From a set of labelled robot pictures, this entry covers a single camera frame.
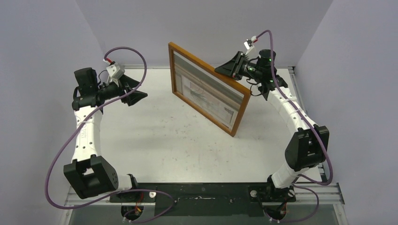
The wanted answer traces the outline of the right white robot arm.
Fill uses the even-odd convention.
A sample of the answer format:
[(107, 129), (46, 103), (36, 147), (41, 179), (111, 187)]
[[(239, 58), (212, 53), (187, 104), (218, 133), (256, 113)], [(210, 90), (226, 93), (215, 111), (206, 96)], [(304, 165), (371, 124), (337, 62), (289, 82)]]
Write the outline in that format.
[(255, 81), (260, 94), (279, 113), (292, 137), (284, 152), (282, 166), (266, 182), (264, 197), (277, 201), (294, 197), (293, 184), (305, 172), (324, 162), (327, 157), (329, 130), (310, 119), (292, 95), (287, 82), (274, 66), (276, 53), (261, 50), (250, 59), (238, 52), (231, 60), (215, 68), (215, 72), (236, 81), (243, 77)]

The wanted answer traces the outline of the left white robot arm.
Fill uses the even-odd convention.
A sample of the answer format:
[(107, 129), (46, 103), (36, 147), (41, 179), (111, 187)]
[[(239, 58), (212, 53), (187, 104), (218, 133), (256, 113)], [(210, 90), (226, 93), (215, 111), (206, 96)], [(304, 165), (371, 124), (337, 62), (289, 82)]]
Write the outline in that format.
[(73, 94), (72, 108), (77, 122), (74, 154), (70, 164), (63, 167), (63, 173), (81, 199), (103, 193), (122, 191), (128, 202), (136, 201), (140, 189), (132, 174), (118, 175), (100, 152), (100, 123), (107, 100), (121, 97), (128, 106), (136, 104), (148, 95), (141, 91), (130, 93), (139, 82), (125, 75), (123, 68), (111, 65), (106, 68), (109, 78), (100, 83), (97, 73), (91, 67), (74, 72), (78, 86)]

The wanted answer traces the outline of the wooden picture frame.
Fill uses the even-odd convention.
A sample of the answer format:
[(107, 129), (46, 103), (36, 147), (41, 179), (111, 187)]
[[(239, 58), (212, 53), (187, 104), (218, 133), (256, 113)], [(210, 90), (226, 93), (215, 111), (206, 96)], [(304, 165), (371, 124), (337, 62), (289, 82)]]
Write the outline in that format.
[(251, 92), (187, 50), (168, 44), (172, 93), (230, 136), (235, 136)]

